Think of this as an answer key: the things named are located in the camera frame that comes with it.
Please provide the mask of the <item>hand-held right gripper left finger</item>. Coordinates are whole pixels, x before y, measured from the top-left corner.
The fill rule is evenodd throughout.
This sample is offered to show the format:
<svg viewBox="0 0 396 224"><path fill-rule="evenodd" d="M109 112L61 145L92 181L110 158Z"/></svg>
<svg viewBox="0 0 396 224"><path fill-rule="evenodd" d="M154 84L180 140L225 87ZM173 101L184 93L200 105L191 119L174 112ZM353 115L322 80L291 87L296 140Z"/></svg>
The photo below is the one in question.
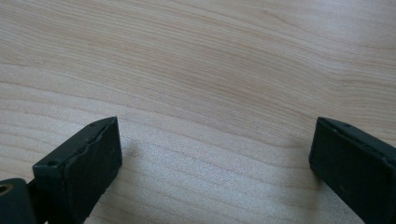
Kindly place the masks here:
<svg viewBox="0 0 396 224"><path fill-rule="evenodd" d="M83 224L122 165L118 119L97 120L33 166L49 224Z"/></svg>

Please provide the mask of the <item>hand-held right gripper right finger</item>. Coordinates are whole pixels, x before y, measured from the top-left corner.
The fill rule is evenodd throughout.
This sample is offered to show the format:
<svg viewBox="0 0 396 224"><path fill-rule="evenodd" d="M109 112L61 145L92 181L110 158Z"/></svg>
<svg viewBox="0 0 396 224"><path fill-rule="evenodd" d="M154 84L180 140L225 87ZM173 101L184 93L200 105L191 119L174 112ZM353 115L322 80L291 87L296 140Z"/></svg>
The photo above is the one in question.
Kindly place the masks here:
<svg viewBox="0 0 396 224"><path fill-rule="evenodd" d="M319 117L309 164L365 224L396 224L396 147Z"/></svg>

